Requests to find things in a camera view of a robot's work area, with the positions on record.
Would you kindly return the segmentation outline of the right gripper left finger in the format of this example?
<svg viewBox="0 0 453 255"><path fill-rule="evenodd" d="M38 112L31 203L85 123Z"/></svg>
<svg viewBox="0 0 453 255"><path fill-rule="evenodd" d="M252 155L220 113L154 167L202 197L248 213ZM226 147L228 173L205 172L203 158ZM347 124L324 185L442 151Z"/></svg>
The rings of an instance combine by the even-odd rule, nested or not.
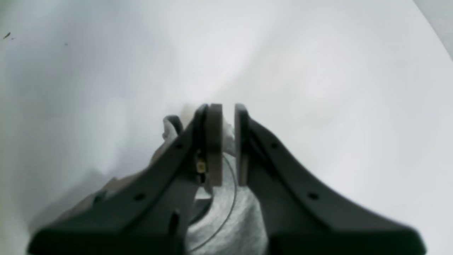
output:
<svg viewBox="0 0 453 255"><path fill-rule="evenodd" d="M165 153L113 197L40 230L31 255L184 255L202 180L222 185L222 106L202 105Z"/></svg>

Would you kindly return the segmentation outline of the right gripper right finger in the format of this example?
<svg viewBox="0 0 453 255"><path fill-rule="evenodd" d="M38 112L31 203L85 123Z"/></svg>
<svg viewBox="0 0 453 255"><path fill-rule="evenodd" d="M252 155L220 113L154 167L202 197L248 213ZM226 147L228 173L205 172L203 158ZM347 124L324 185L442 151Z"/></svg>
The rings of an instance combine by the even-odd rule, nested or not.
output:
<svg viewBox="0 0 453 255"><path fill-rule="evenodd" d="M238 183L257 198L271 255L424 255L418 232L348 200L311 174L243 104Z"/></svg>

